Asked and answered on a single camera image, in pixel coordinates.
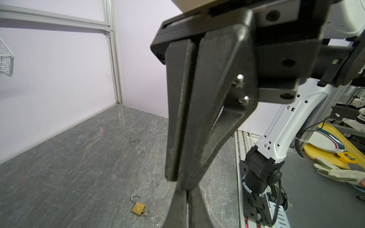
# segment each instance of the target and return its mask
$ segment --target plate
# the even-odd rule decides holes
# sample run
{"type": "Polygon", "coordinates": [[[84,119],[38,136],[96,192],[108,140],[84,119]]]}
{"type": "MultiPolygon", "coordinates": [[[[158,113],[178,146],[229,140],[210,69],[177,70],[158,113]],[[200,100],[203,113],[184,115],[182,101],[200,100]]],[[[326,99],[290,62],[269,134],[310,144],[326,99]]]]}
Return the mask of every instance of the plate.
{"type": "Polygon", "coordinates": [[[333,153],[341,153],[345,151],[344,144],[334,135],[324,129],[317,127],[317,131],[309,139],[309,143],[322,150],[333,153]]]}

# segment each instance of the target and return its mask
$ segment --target wire basket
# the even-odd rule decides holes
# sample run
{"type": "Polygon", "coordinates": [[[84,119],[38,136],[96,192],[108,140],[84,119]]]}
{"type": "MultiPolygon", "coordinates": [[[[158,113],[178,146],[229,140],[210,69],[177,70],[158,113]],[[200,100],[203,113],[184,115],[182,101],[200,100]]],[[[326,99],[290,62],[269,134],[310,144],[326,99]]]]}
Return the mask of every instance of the wire basket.
{"type": "Polygon", "coordinates": [[[0,75],[13,75],[14,55],[0,37],[0,75]]]}

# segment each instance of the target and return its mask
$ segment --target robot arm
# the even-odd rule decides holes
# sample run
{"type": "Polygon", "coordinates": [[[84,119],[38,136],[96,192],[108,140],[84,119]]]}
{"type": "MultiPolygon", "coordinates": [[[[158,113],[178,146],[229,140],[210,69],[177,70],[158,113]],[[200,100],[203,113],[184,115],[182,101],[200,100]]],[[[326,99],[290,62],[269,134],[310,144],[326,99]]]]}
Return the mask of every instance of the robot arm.
{"type": "Polygon", "coordinates": [[[355,47],[323,47],[330,5],[330,0],[222,0],[162,23],[151,51],[166,64],[165,176],[177,181],[163,227],[185,228],[187,207],[189,227],[213,227],[199,182],[259,101],[283,106],[246,156],[245,216],[250,207],[262,213],[258,222],[272,223],[260,196],[280,180],[290,141],[316,105],[334,86],[348,84],[365,60],[364,36],[355,47]],[[320,80],[304,84],[310,76],[320,80]]]}

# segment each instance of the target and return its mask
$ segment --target silver screw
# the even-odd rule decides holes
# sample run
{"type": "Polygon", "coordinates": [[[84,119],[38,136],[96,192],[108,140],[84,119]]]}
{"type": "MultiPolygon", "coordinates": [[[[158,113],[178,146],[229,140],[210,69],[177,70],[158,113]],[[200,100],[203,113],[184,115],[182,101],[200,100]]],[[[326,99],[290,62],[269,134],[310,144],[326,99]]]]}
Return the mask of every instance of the silver screw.
{"type": "Polygon", "coordinates": [[[237,77],[233,80],[232,84],[237,86],[240,86],[243,84],[244,76],[242,74],[237,75],[237,77]]]}
{"type": "Polygon", "coordinates": [[[250,102],[250,98],[248,96],[245,97],[240,97],[237,99],[237,102],[242,104],[242,105],[248,105],[250,102]]]}

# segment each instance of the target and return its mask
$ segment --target open padlock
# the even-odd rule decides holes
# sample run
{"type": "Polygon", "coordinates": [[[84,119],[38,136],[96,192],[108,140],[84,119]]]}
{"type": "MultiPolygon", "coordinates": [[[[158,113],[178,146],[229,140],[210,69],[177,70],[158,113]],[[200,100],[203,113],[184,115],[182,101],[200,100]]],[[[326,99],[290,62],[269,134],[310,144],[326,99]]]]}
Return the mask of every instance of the open padlock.
{"type": "Polygon", "coordinates": [[[131,196],[131,201],[135,202],[135,205],[132,208],[132,212],[135,213],[138,216],[141,216],[141,215],[148,216],[150,214],[150,212],[149,211],[145,212],[146,205],[139,202],[139,201],[134,201],[133,200],[134,196],[137,196],[138,198],[141,198],[139,195],[131,196]]]}

